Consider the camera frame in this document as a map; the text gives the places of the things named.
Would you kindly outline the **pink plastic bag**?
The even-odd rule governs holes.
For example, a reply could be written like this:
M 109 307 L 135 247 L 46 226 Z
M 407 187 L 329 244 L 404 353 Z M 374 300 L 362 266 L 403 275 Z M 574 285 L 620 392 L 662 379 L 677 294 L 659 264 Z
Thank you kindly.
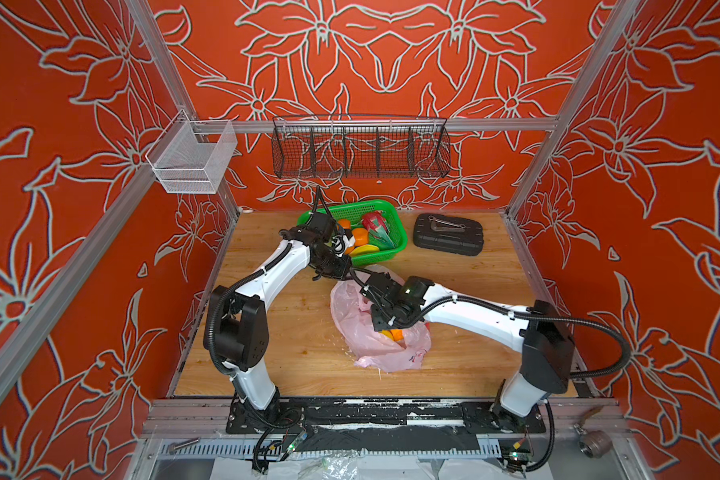
M 400 330 L 392 338 L 373 328 L 373 303 L 361 293 L 361 285 L 352 276 L 338 281 L 330 293 L 333 322 L 355 356 L 354 364 L 394 373 L 421 369 L 425 355 L 432 348 L 429 328 L 418 323 Z

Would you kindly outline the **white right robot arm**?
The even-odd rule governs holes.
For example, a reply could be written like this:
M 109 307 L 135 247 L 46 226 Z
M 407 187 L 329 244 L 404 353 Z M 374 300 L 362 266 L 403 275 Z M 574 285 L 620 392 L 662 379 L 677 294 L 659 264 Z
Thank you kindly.
M 460 328 L 521 354 L 515 374 L 505 380 L 491 407 L 498 417 L 524 418 L 551 395 L 563 394 L 571 380 L 575 346 L 568 321 L 545 302 L 512 306 L 475 298 L 432 280 L 412 276 L 404 283 L 387 273 L 350 275 L 371 303 L 375 330 L 410 329 L 420 323 Z

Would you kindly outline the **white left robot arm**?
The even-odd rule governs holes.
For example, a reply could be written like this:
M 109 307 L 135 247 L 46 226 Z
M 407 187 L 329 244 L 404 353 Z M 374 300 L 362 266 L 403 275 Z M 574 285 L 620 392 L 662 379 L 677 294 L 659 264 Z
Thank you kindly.
M 267 314 L 277 296 L 299 272 L 343 280 L 352 267 L 346 245 L 335 249 L 329 236 L 305 226 L 280 232 L 281 241 L 255 271 L 212 295 L 203 338 L 217 371 L 229 377 L 236 394 L 254 411 L 272 408 L 278 389 L 264 356 L 269 345 Z

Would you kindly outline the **yellow banana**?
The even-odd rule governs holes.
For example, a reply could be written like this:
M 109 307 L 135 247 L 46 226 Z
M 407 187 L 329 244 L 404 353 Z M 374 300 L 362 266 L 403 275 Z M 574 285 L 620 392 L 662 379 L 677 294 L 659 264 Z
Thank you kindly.
M 363 255 L 369 255 L 369 254 L 375 254 L 379 253 L 380 248 L 373 244 L 365 244 L 361 246 L 355 247 L 349 255 L 353 258 L 363 256 Z

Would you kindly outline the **green plastic basket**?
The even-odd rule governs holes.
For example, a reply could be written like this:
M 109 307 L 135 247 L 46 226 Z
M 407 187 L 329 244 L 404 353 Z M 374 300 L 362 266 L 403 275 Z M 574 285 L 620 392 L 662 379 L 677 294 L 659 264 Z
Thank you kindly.
M 318 273 L 338 279 L 352 267 L 389 260 L 407 246 L 399 215 L 385 200 L 316 207 L 280 235 L 302 243 Z

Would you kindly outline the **black plastic tool case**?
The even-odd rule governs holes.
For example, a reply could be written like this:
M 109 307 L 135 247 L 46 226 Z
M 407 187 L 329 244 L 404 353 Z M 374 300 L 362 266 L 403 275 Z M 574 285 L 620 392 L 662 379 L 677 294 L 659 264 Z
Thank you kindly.
M 477 256 L 484 248 L 482 224 L 463 217 L 420 214 L 412 238 L 417 247 L 464 256 Z

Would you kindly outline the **clear plastic wrap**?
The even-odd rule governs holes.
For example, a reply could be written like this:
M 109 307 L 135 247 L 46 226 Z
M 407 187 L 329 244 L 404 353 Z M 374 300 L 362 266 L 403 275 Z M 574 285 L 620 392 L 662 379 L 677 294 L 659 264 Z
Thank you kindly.
M 299 468 L 298 479 L 369 479 L 370 472 L 381 466 L 379 458 L 349 453 L 297 460 L 293 464 Z

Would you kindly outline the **metal pipe fitting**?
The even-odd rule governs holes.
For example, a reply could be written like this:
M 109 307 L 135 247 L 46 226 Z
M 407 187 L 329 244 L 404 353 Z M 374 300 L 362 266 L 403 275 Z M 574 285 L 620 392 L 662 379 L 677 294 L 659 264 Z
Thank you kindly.
M 588 458 L 602 458 L 613 448 L 611 437 L 602 430 L 588 430 L 581 424 L 575 424 L 578 434 L 578 448 Z

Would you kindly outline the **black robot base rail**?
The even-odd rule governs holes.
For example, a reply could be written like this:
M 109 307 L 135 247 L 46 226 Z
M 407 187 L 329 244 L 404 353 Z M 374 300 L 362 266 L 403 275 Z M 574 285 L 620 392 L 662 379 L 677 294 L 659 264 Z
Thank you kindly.
M 225 431 L 264 434 L 270 459 L 293 450 L 308 458 L 332 451 L 413 455 L 421 459 L 500 459 L 531 455 L 548 429 L 539 407 L 526 417 L 496 413 L 490 399 L 284 397 L 254 415 L 234 398 Z

